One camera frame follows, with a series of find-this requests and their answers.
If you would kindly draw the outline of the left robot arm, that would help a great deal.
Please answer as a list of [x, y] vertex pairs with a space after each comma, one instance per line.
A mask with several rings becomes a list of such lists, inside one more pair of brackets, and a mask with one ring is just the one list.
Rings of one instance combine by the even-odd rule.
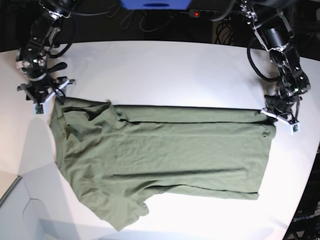
[[[213, 13], [211, 21], [224, 20], [238, 5], [254, 36], [246, 54], [255, 73], [268, 83], [275, 83], [274, 95], [265, 95], [265, 108], [261, 114], [287, 126], [290, 134], [300, 132], [298, 120], [302, 95], [311, 89], [310, 81], [300, 64], [300, 56], [294, 45], [295, 34], [283, 13], [289, 0], [230, 0], [223, 11]], [[270, 62], [277, 68], [278, 76], [266, 77], [253, 62], [251, 47], [254, 42], [269, 53]]]

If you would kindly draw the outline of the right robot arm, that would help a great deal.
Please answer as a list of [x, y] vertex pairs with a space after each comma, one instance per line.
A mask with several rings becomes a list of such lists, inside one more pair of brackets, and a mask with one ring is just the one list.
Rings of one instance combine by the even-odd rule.
[[61, 57], [74, 41], [77, 25], [73, 25], [70, 42], [65, 48], [53, 54], [52, 49], [57, 48], [57, 35], [62, 28], [63, 19], [71, 17], [71, 13], [79, 4], [78, 0], [41, 0], [39, 4], [44, 12], [32, 23], [27, 42], [17, 51], [16, 67], [28, 79], [17, 87], [24, 91], [26, 100], [32, 101], [33, 112], [43, 115], [48, 112], [48, 104], [52, 97], [57, 97], [63, 104], [66, 98], [66, 87], [75, 83], [74, 79], [66, 76], [53, 78], [52, 74], [67, 68], [65, 62], [48, 67], [49, 59]]

